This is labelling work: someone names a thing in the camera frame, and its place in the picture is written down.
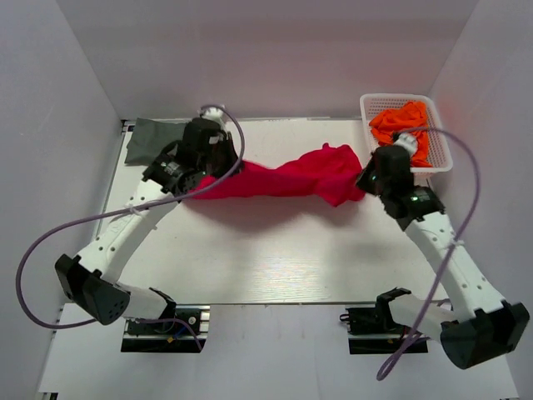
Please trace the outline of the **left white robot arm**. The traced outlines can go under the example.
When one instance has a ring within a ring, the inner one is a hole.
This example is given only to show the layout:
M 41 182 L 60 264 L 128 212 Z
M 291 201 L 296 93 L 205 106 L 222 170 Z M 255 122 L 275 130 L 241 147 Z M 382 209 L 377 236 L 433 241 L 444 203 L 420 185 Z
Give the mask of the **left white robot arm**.
M 75 256 L 55 263 L 62 289 L 102 325 L 119 318 L 144 321 L 157 332 L 171 330 L 176 303 L 164 292 L 120 281 L 128 261 L 183 199 L 204 194 L 242 170 L 242 151 L 234 148 L 221 106 L 205 106 L 144 170 L 136 191 L 92 242 Z

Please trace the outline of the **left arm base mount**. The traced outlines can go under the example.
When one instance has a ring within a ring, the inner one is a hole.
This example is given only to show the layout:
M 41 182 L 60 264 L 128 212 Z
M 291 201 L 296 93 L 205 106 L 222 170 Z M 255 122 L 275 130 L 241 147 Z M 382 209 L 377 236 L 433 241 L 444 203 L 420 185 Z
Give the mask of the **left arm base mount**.
M 130 322 L 122 335 L 122 353 L 190 353 L 202 351 L 207 340 L 210 307 L 183 306 L 175 310 L 181 322 Z

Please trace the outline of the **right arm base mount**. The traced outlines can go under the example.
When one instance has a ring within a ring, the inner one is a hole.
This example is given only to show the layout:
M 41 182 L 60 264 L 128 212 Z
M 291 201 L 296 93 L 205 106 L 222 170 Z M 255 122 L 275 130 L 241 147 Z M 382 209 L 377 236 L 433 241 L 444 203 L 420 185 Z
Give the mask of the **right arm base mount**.
M 351 355 L 392 355 L 406 340 L 410 329 L 393 323 L 391 327 L 378 320 L 374 307 L 348 307 L 339 316 L 347 328 Z

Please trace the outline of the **red t shirt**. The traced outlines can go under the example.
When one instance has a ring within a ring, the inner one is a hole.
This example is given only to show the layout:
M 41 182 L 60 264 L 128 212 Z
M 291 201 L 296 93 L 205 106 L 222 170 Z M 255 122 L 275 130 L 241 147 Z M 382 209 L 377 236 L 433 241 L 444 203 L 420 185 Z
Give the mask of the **red t shirt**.
M 356 187 L 356 178 L 361 172 L 359 158 L 350 146 L 332 147 L 325 143 L 321 148 L 276 168 L 245 161 L 241 172 L 194 198 L 318 196 L 329 205 L 338 207 L 365 197 L 365 193 Z

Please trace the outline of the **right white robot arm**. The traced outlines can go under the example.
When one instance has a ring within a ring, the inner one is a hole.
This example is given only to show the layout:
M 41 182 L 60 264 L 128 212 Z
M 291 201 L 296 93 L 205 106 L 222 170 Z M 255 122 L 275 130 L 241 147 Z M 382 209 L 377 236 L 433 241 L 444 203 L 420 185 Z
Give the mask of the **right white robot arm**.
M 468 369 L 514 351 L 530 321 L 526 307 L 508 303 L 467 252 L 461 236 L 471 217 L 454 229 L 437 195 L 415 183 L 414 134 L 413 128 L 393 133 L 392 143 L 371 154 L 356 181 L 380 199 L 436 275 L 424 300 L 401 287 L 376 298 L 373 324 L 389 333 L 408 329 L 400 348 L 378 370 L 379 381 L 420 338 L 438 342 L 456 367 Z

